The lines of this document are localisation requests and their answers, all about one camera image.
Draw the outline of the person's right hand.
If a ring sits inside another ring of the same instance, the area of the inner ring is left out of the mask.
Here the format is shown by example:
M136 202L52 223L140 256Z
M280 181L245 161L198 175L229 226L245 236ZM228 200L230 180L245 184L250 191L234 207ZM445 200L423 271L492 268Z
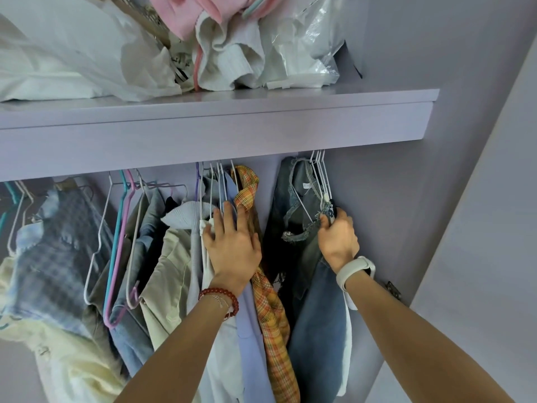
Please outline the person's right hand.
M336 211L335 220L331 223L330 238L318 237L319 249L335 274L352 261L360 249L352 217L340 207L336 207Z

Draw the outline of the bunch of white hangers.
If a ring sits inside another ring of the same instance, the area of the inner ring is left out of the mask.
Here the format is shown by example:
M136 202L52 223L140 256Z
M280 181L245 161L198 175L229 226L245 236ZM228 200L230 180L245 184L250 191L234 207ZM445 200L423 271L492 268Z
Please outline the bunch of white hangers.
M224 202L233 203L238 194L238 174L233 160L202 162L198 200L218 206L224 213Z

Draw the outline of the lavender wardrobe door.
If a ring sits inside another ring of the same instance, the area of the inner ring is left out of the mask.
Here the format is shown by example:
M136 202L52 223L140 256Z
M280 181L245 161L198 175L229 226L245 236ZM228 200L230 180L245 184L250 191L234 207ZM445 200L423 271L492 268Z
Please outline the lavender wardrobe door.
M379 280L446 334L514 399L537 403L537 32L507 87L433 110L432 204L393 256L372 254Z

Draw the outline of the blue denim shirt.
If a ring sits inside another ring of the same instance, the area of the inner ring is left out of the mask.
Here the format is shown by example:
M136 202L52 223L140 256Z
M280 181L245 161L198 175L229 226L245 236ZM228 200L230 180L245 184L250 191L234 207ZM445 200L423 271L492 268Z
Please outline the blue denim shirt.
M149 193L150 199L142 194L127 223L117 273L117 283L120 287L115 290L115 302L110 318L111 322L116 322L120 313L124 312L117 326L110 332L129 378L139 371L154 352L141 306L130 310L126 297L126 290L134 287L161 223L160 219L164 216L165 202L160 191L150 189Z

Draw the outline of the white hangers with denim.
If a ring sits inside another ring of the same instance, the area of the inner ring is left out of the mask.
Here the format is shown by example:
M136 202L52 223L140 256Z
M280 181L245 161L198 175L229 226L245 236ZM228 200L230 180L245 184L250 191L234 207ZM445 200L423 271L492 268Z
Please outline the white hangers with denim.
M325 150L313 150L310 155L310 165L313 170L315 183L319 189L321 210L325 212L329 223L335 220L337 211L332 197L332 190L328 179L325 164Z

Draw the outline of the white shirt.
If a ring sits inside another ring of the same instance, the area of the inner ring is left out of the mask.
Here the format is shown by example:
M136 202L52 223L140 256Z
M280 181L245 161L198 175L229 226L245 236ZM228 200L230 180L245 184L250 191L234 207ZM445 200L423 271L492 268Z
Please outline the white shirt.
M188 313L197 304L200 291L208 288L214 277L214 269L202 241L202 231L207 224L212 224L212 220L199 220L191 231ZM243 370L235 318L221 325L192 403L244 403Z

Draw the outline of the person's left forearm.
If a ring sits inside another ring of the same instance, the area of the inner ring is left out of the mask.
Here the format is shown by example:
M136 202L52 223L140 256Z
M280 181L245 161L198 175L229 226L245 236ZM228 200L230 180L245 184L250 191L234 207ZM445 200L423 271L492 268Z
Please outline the person's left forearm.
M237 298L225 289L202 291L192 311L114 403L192 403L216 335L237 306Z

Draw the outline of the clear plastic bag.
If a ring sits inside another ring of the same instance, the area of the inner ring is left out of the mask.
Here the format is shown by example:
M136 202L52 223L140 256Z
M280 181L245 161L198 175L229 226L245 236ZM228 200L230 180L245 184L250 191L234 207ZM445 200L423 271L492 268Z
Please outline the clear plastic bag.
M321 88L339 79L345 0L283 0L259 21L267 89Z

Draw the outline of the white wrist watch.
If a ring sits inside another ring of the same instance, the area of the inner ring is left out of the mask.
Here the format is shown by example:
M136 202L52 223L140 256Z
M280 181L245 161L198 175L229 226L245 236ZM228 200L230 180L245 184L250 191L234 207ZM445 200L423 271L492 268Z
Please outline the white wrist watch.
M346 263L336 274L336 280L342 291L347 292L347 280L358 271L366 271L369 277L374 278L376 272L375 264L364 256L357 256L349 263Z

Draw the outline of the orange plaid shirt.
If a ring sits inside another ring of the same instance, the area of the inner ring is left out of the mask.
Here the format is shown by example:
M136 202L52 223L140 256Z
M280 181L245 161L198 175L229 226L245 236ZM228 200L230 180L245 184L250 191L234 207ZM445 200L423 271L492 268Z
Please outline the orange plaid shirt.
M252 234L258 234L261 241L262 234L255 208L259 177L245 165L235 166L232 176L239 180L234 203L244 207L248 216L248 228ZM290 324L276 290L265 275L263 263L259 264L253 274L251 284L272 394L276 403L300 403L298 381L287 351Z

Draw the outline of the grey frayed denim jacket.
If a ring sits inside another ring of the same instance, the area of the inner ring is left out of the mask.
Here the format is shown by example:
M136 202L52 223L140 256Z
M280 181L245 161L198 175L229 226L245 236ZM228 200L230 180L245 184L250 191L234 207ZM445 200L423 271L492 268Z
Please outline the grey frayed denim jacket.
M266 274L281 289L302 298L311 286L321 252L319 216L329 213L313 165L304 157L286 157L279 167L265 228Z

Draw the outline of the black garment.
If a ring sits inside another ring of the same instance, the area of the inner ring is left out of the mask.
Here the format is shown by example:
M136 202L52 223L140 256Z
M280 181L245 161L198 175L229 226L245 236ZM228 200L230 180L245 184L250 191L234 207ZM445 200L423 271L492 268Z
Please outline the black garment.
M303 232L303 212L296 193L277 192L273 196L263 241L264 272L278 285L283 304L291 301L292 282L298 259L297 239Z

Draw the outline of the cream yellow garment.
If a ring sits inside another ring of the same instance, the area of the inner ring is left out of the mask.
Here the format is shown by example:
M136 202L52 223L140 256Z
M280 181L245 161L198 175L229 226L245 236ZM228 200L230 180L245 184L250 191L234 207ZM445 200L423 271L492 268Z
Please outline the cream yellow garment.
M51 403L113 403L127 383L84 280L72 260L43 270L0 262L0 340L34 354Z

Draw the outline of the blue jeans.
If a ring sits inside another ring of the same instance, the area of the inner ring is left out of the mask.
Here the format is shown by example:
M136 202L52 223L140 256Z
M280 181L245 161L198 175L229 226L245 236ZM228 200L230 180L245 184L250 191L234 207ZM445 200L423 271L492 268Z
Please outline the blue jeans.
M346 307L335 277L321 259L309 284L299 273L293 285L288 353L300 403L333 403L342 383Z

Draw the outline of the blue plaid shirt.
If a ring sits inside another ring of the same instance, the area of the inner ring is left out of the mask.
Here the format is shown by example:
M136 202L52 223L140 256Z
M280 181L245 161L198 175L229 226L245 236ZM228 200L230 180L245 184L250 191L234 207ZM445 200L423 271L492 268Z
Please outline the blue plaid shirt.
M31 319L90 339L102 319L84 303L83 291L92 253L98 247L102 218L79 189L51 189L37 222L17 232L16 257L2 312ZM113 234L104 223L89 288L111 258Z

